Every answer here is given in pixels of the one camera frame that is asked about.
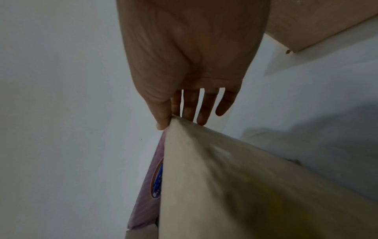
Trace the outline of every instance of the wooden board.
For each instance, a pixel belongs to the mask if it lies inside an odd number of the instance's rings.
[[[295,163],[174,118],[159,239],[176,238],[378,238],[378,207]]]
[[[297,52],[377,14],[377,0],[271,0],[266,33]]]

